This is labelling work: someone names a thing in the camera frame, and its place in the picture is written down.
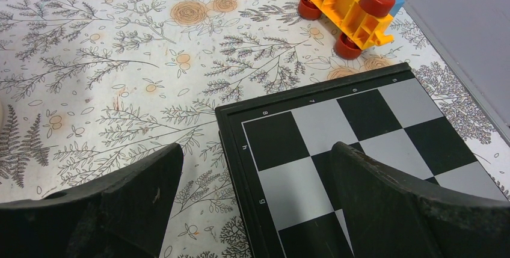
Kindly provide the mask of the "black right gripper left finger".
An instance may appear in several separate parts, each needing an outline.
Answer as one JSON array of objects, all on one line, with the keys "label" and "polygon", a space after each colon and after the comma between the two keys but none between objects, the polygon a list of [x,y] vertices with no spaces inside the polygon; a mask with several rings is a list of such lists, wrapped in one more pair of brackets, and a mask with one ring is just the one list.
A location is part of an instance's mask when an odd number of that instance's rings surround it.
[{"label": "black right gripper left finger", "polygon": [[158,257],[183,168],[172,143],[41,200],[1,204],[2,257]]}]

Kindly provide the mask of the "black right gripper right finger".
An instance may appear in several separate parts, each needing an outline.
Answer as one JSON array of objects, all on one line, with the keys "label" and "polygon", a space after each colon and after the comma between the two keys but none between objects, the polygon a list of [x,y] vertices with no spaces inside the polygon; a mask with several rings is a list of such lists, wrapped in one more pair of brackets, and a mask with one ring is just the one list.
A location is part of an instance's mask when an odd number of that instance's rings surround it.
[{"label": "black right gripper right finger", "polygon": [[355,257],[509,256],[509,203],[421,180],[343,142],[330,162]]}]

